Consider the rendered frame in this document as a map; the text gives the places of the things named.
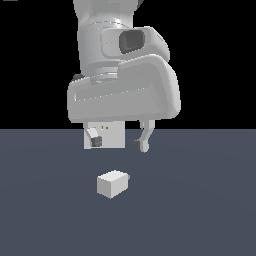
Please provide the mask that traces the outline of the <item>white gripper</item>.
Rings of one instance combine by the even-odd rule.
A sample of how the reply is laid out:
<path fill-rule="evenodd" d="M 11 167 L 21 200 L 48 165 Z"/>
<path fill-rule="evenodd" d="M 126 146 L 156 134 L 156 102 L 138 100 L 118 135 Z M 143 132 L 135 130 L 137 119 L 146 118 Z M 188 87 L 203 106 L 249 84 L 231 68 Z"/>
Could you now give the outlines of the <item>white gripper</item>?
<path fill-rule="evenodd" d="M 69 84 L 68 118 L 74 123 L 140 121 L 142 134 L 134 141 L 135 151 L 146 153 L 155 121 L 176 117 L 181 110 L 177 77 L 160 56 L 147 56 L 118 65 L 118 78 L 93 85 L 88 78 Z M 86 125 L 91 147 L 101 147 L 97 129 Z"/>

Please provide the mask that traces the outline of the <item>white charger cube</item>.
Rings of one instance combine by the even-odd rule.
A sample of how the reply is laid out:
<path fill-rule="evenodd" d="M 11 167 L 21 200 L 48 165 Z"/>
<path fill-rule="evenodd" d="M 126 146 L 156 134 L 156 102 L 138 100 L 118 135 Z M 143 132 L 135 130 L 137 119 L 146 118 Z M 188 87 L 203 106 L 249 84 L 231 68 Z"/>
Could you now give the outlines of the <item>white charger cube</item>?
<path fill-rule="evenodd" d="M 97 193 L 109 199 L 114 198 L 128 188 L 130 175 L 113 170 L 97 177 Z"/>

